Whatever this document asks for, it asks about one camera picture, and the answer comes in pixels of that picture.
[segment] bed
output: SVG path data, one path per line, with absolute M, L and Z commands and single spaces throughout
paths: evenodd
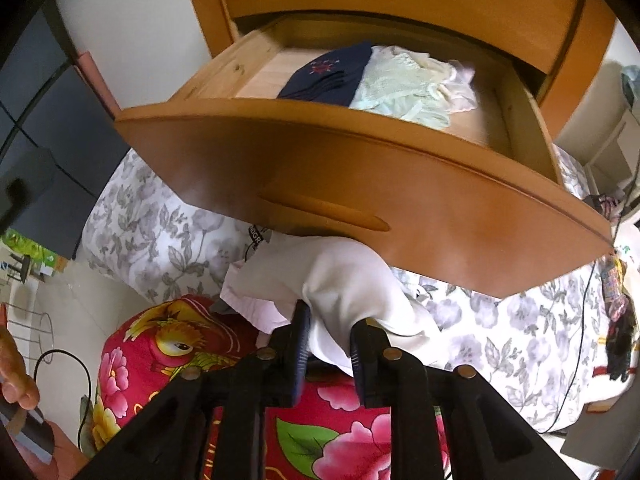
M 583 198 L 588 188 L 582 168 L 555 150 L 566 189 Z M 218 294 L 229 264 L 243 258 L 251 244 L 249 227 L 185 204 L 130 150 L 89 216 L 82 245 L 92 268 L 159 303 L 189 293 Z M 503 300 L 393 270 L 448 336 L 447 368 L 472 364 L 538 431 L 575 422 L 604 316 L 596 272 L 586 295 L 573 380 L 591 266 Z

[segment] wall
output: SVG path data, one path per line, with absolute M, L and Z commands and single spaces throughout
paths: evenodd
M 616 22 L 600 70 L 556 139 L 558 146 L 583 164 L 622 117 L 625 102 L 620 90 L 620 69 L 630 64 L 640 65 L 640 52 L 622 24 Z
M 191 0 L 56 0 L 120 107 L 168 99 L 210 59 Z

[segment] metal bolt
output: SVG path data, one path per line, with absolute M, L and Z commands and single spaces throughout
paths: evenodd
M 382 355 L 387 361 L 398 361 L 398 359 L 402 357 L 402 350 L 395 346 L 390 346 L 389 348 L 385 348 Z
M 200 377 L 202 373 L 202 368 L 199 366 L 190 366 L 189 368 L 185 368 L 180 372 L 180 376 L 187 381 L 194 381 L 198 377 Z
M 255 354 L 260 361 L 271 361 L 276 358 L 277 352 L 270 346 L 263 346 L 262 348 L 258 348 Z
M 478 373 L 471 365 L 460 365 L 456 368 L 456 372 L 460 377 L 464 377 L 465 379 L 473 379 Z

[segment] floral bedsheet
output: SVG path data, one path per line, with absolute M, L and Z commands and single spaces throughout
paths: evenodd
M 556 151 L 567 190 L 583 198 L 582 168 Z M 248 227 L 185 204 L 130 150 L 89 216 L 82 243 L 93 268 L 159 303 L 189 293 L 217 295 L 229 264 L 251 243 Z M 446 368 L 472 364 L 538 431 L 575 422 L 600 328 L 597 268 L 591 281 L 588 265 L 504 300 L 393 271 L 448 336 Z

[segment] black string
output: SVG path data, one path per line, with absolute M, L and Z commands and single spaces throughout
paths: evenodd
M 612 246 L 614 246 L 616 243 L 616 238 L 618 238 L 618 231 L 620 230 L 620 224 L 622 223 L 622 216 L 625 212 L 626 206 L 628 205 L 629 199 L 631 198 L 631 192 L 633 191 L 633 188 L 636 186 L 636 180 L 638 179 L 638 170 L 640 170 L 640 152 L 638 152 L 638 161 L 636 162 L 636 170 L 634 171 L 634 177 L 631 180 L 629 191 L 626 194 L 625 202 L 622 206 L 622 209 L 620 210 L 620 216 L 618 217 L 618 221 L 616 222 L 616 229 L 613 233 L 613 241 L 611 243 Z M 584 294 L 582 295 L 582 325 L 580 327 L 580 347 L 578 348 L 578 358 L 576 359 L 576 363 L 575 363 L 574 376 L 572 377 L 571 382 L 569 383 L 569 387 L 567 388 L 566 393 L 562 398 L 562 403 L 560 404 L 560 408 L 558 408 L 558 412 L 556 413 L 556 418 L 554 418 L 554 421 L 551 423 L 551 426 L 549 426 L 545 431 L 539 431 L 538 432 L 539 434 L 548 433 L 551 430 L 551 428 L 553 428 L 554 424 L 558 421 L 558 418 L 560 418 L 560 413 L 562 412 L 564 403 L 566 402 L 567 397 L 569 396 L 569 391 L 571 391 L 572 386 L 574 386 L 575 378 L 578 375 L 578 370 L 580 369 L 580 359 L 582 358 L 582 344 L 584 343 L 584 303 L 587 300 L 587 292 L 589 290 L 589 284 L 591 283 L 591 278 L 593 277 L 593 273 L 596 269 L 597 263 L 598 261 L 596 260 L 591 266 L 591 273 L 589 274 L 589 279 L 587 280 L 587 286 L 585 287 Z
M 81 365 L 82 368 L 84 368 L 84 373 L 86 373 L 86 380 L 89 383 L 89 399 L 88 402 L 86 404 L 86 407 L 84 409 L 84 415 L 82 416 L 82 421 L 80 422 L 80 427 L 78 428 L 78 436 L 76 437 L 76 441 L 78 444 L 78 449 L 80 449 L 80 434 L 82 433 L 82 427 L 84 426 L 84 423 L 86 422 L 86 418 L 87 415 L 89 414 L 89 406 L 91 405 L 91 375 L 89 374 L 89 370 L 87 369 L 86 365 L 80 360 L 79 357 L 76 357 L 75 355 L 73 355 L 71 352 L 67 352 L 66 350 L 59 350 L 59 349 L 53 349 L 53 350 L 47 350 L 46 352 L 44 352 L 44 354 L 42 354 L 40 357 L 38 357 L 38 360 L 36 361 L 36 365 L 33 369 L 33 381 L 36 382 L 36 379 L 38 377 L 38 368 L 40 368 L 40 363 L 42 362 L 42 360 L 51 354 L 64 354 L 64 355 L 68 355 L 69 357 L 72 357 L 73 359 L 75 359 L 76 361 L 78 361 Z

